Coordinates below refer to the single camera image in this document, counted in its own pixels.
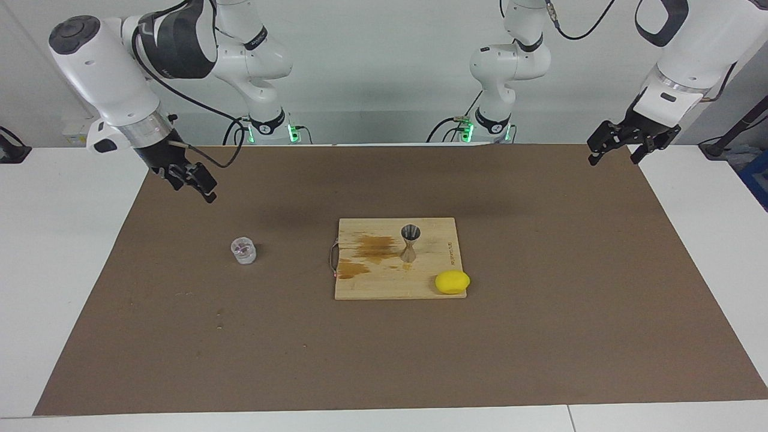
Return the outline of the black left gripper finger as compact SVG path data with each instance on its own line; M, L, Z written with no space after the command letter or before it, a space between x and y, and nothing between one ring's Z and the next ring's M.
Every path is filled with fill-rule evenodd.
M595 166L609 151L625 146L626 140L631 135L631 126L615 124L610 120L600 123L586 142L590 148L589 164Z
M666 149L681 131L680 125L668 127L655 122L639 122L631 125L631 128L633 128L632 143L638 144L638 147L630 159L636 165L653 151Z

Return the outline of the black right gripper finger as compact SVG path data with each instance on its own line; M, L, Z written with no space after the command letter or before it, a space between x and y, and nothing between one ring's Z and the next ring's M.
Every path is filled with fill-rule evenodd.
M165 179L175 191L180 190L186 185L186 174L183 165L155 167L153 172L160 178Z
M192 187L203 196L203 199L208 204L213 203L217 199L217 195L214 192L217 182L202 163L180 165L179 180L182 183L179 188L183 188L185 185Z

